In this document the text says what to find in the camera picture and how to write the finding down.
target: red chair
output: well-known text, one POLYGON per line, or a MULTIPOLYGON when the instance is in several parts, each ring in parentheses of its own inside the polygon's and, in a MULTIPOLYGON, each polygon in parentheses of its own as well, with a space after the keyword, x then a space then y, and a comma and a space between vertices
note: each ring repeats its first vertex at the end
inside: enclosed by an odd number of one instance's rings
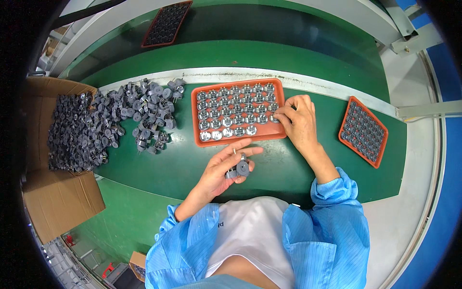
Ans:
POLYGON ((101 275, 104 278, 106 278, 106 272, 109 270, 109 272, 112 272, 112 270, 114 270, 114 267, 112 267, 112 262, 109 263, 109 266, 106 268, 106 270, 104 270, 103 274, 101 275))
POLYGON ((66 236, 66 242, 69 244, 69 246, 75 246, 74 240, 72 239, 71 235, 66 236))

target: cardboard box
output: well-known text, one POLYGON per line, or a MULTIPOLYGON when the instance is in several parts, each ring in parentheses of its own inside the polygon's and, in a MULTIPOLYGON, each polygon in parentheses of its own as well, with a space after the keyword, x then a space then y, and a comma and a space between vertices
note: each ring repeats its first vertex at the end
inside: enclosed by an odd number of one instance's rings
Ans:
POLYGON ((132 268, 133 273, 135 273, 135 276, 140 279, 140 281, 145 281, 144 277, 141 276, 136 270, 135 270, 135 265, 146 269, 146 255, 133 251, 132 257, 130 258, 130 262, 128 263, 130 265, 130 268, 132 268))
POLYGON ((27 117, 27 182, 23 198, 42 243, 69 231, 106 208, 92 172, 73 175, 48 169, 48 129, 59 94, 97 89, 75 81, 31 76, 21 98, 27 117))

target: striped blue jacket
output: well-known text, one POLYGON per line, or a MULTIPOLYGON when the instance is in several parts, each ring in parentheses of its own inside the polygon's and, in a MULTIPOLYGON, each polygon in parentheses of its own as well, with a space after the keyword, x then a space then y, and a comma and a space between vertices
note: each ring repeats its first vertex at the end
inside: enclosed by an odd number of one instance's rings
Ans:
MULTIPOLYGON (((290 205, 282 217, 282 243, 292 262, 295 288, 353 289, 366 284, 369 228, 356 200, 358 187, 340 178, 311 185, 315 206, 290 205)), ((168 206, 156 243, 146 256, 146 288, 175 288, 204 278, 218 231, 219 206, 210 203, 177 222, 168 206)))

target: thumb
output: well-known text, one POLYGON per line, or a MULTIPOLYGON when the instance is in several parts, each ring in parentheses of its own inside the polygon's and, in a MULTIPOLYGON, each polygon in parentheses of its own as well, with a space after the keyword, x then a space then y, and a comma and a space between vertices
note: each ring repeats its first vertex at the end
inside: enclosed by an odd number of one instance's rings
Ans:
POLYGON ((288 130, 292 129, 292 124, 290 122, 290 119, 285 114, 282 114, 282 113, 276 114, 275 113, 273 117, 276 118, 276 119, 279 119, 279 121, 281 122, 281 124, 284 127, 284 129, 286 130, 286 132, 288 130))
POLYGON ((241 160, 241 154, 233 154, 215 167, 215 171, 224 175, 231 167, 237 165, 241 160))

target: red plastic tray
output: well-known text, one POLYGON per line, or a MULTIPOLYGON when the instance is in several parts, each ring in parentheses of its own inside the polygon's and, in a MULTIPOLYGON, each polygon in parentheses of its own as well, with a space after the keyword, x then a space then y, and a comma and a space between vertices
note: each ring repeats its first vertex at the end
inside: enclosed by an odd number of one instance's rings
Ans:
POLYGON ((339 140, 377 169, 382 161, 387 139, 388 129, 383 123, 356 97, 351 96, 339 131, 339 140))
MULTIPOLYGON (((219 141, 214 141, 212 139, 208 141, 202 141, 199 138, 199 134, 203 131, 199 129, 199 122, 200 120, 198 119, 197 115, 199 113, 199 110, 197 109, 197 93, 199 92, 209 92, 210 90, 214 89, 218 91, 220 88, 225 87, 227 89, 230 89, 232 86, 238 86, 239 88, 242 88, 242 86, 248 84, 251 87, 253 85, 260 83, 262 86, 265 86, 267 83, 272 83, 274 85, 274 95, 276 97, 276 103, 279 104, 279 107, 283 106, 285 103, 285 98, 284 98, 284 92, 282 89, 282 83, 279 79, 277 78, 268 78, 268 79, 258 79, 258 80, 243 80, 243 81, 235 81, 235 82, 228 82, 228 83, 223 83, 223 84, 214 84, 214 85, 209 85, 209 86, 202 86, 194 89, 191 93, 191 107, 192 107, 192 113, 193 113, 193 129, 194 129, 194 140, 197 146, 204 148, 204 147, 209 147, 209 146, 217 146, 217 145, 224 145, 224 144, 229 144, 232 142, 235 142, 237 139, 243 139, 243 138, 251 138, 253 141, 263 141, 263 140, 273 140, 273 139, 281 139, 285 138, 286 132, 284 131, 284 127, 280 123, 272 123, 269 120, 269 116, 272 114, 272 112, 267 111, 265 114, 268 117, 268 122, 266 124, 258 124, 255 123, 253 124, 257 128, 257 133, 255 135, 244 135, 244 136, 231 136, 231 137, 222 137, 221 140, 219 141)), ((219 120, 223 119, 223 116, 220 115, 218 118, 219 120)), ((249 126, 249 124, 244 123, 243 125, 235 125, 233 124, 231 126, 232 129, 235 129, 236 127, 243 127, 244 129, 249 126)), ((208 132, 214 131, 214 129, 208 129, 206 130, 208 132)))
POLYGON ((183 23, 183 20, 184 18, 186 17, 186 14, 188 13, 190 7, 191 7, 191 4, 193 3, 192 1, 184 1, 184 2, 179 2, 179 3, 175 3, 175 4, 172 4, 172 5, 178 5, 178 4, 184 4, 184 3, 189 3, 189 6, 188 8, 186 9, 186 12, 184 13, 183 17, 181 18, 181 21, 180 21, 180 24, 178 25, 178 28, 176 29, 176 32, 175 32, 175 35, 173 36, 173 40, 168 42, 168 43, 158 43, 158 44, 151 44, 151 45, 145 45, 146 43, 146 39, 147 37, 149 36, 149 32, 151 32, 151 28, 154 26, 154 23, 156 23, 156 20, 157 20, 157 17, 160 15, 160 13, 162 12, 162 10, 164 9, 164 7, 160 8, 159 9, 159 12, 157 13, 156 17, 154 18, 154 20, 152 21, 151 25, 149 26, 148 30, 146 31, 146 34, 143 38, 143 42, 141 42, 141 48, 147 48, 147 47, 154 47, 154 46, 163 46, 163 45, 170 45, 172 43, 174 43, 175 39, 176 39, 176 36, 178 34, 178 31, 180 30, 180 27, 181 27, 181 24, 183 23))

